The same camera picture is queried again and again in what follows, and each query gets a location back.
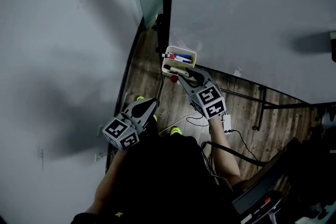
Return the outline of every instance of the forearm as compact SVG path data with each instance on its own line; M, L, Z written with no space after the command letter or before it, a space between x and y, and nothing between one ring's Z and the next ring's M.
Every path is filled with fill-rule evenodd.
M209 125L212 142L230 148L219 117L210 119ZM231 186L242 181L237 161L231 153L214 147L213 156L216 172L219 176L225 177Z
M93 204L86 211L87 213L98 214L104 203L111 196L113 187L115 185L118 171L122 165L122 162L126 156L126 151L118 151L108 169L106 175L98 185L96 194L94 196Z

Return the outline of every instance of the cable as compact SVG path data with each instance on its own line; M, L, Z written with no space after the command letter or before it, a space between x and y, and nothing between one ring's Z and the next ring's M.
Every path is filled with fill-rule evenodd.
M213 168L212 168L212 165L210 165L208 159L206 158L206 156L205 156L205 154L204 154L204 152L203 152L203 149L202 149L202 155L203 155L203 158L205 159L206 164L208 165L208 168L210 169L210 172L211 172L212 174L216 174L216 173L214 172Z
M179 123L181 120L183 120L184 118L186 118L186 117L188 117L188 116L191 116L191 115L194 115L194 114L196 114L196 113L198 113L198 111L196 111L196 112L194 112L194 113L192 113L192 114L189 114L189 115L187 115L187 116L184 116L183 118L181 118L180 120L178 120L178 121L175 122L174 124L168 126L166 129L162 130L159 134L161 134L161 133L163 133L164 131L168 130L169 128L175 126L176 124L178 124L178 123Z
M205 148L205 145L206 145L206 144L209 144L209 145L211 145L211 146L213 146L213 147L220 148L221 150L227 151L227 152L231 153L232 155L235 155L235 156L237 156L237 157L239 157L239 158L241 158L241 159L243 159L243 160L245 160L245 161L247 161L247 162L249 162L249 163L252 163L252 164L254 164L254 165L265 166L265 165L267 164L267 162L256 161L256 160L251 159L251 158L248 158L248 157L246 157L246 156L244 156L244 155L242 155L242 154L240 154L240 153L238 153L238 152L235 152L235 151L232 150L231 148L228 148L228 147L226 147L226 146L222 146L222 145L218 145L217 143L210 142L210 141L207 141L207 142L203 142L203 143L202 143L202 146L201 146L202 151L203 151L203 149Z
M211 152L210 152L210 155L209 155L209 163L211 165L211 169L213 169L213 166L212 166L212 164L213 164L213 158L214 158L214 148L211 147Z
M245 141L244 141L244 139L243 139L242 134L240 133L240 131L237 131L237 130L228 130L228 132L229 133L231 133L231 132L237 132L240 135L240 138L241 138L243 144L246 146L247 151L249 151L252 154L252 156L254 157L254 159L256 159L258 161L257 157L250 151L250 149L246 145L246 143L245 143Z
M188 123L193 124L193 125L195 125L195 126L199 126L199 127L207 127L207 126L209 126L209 124L207 124L207 125L198 125L198 124L192 123L192 122L190 122L190 121L188 120L188 119L200 120L200 119L202 119L202 118L203 118L203 115L202 115L200 118L187 117L186 120L188 121Z
M214 176L214 177L218 177L218 178L222 178L222 179L225 179L225 180L227 180L225 177L223 177L223 176L217 176L217 175L214 175L214 174L211 174L212 176Z

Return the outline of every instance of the wooden floor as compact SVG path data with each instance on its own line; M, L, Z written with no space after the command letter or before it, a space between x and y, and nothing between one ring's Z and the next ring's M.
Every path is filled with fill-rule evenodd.
M133 102L139 95L146 98L156 98L158 96L161 84L161 67L158 54L155 52L156 47L157 35L154 30L149 28L141 33L131 63L123 106ZM263 93L259 90L259 86L254 83L219 72L209 71L209 73L213 80L223 89L262 99ZM261 104L232 94L226 94L225 96L227 113L231 115L232 129L241 132L249 149L260 161L270 160L292 137L296 137L300 141L307 140L311 135L310 128L318 124L315 121L317 110L309 108L265 110L261 130L254 131L252 127L258 125ZM182 117L195 113L187 97L188 95L181 85L171 83L170 79L165 77L160 106L156 111L159 132L174 124ZM266 100L274 104L299 102L271 90L267 90ZM192 117L200 118L200 114L195 113ZM198 125L207 125L207 120L204 118L189 120ZM185 118L177 126L181 128L183 135L195 137L199 144L210 138L208 126L200 127L192 125L186 122ZM161 136L168 134L169 129L163 132ZM228 140L232 149L248 157L252 157L244 147L238 133L229 134ZM237 159L237 161L243 178L249 179L257 172L256 166L241 159Z

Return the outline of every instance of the sneaker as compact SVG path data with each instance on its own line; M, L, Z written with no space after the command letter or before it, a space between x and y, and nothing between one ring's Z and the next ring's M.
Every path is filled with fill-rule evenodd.
M170 135L173 135L175 133L179 133L180 135L182 135L181 129L179 127L176 127L176 126L174 126L174 127L171 128Z

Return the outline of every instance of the marker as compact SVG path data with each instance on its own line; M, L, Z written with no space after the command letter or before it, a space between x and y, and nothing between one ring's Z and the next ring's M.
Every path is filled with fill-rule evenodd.
M175 55L191 60L191 56L190 55L186 55L186 54L175 54Z
M192 60L189 60L189 59L186 59L186 58L183 58L181 56L177 56L176 54L171 54L171 53L166 54L165 57L172 59L172 60L179 61L179 62L186 62L186 63L192 62Z
M178 74L180 75L184 75L184 76L187 76L189 78L189 73L187 71L183 71L179 68L176 68L176 67L171 67L169 65L164 65L164 68L170 70L170 71L173 71L173 72L177 72Z

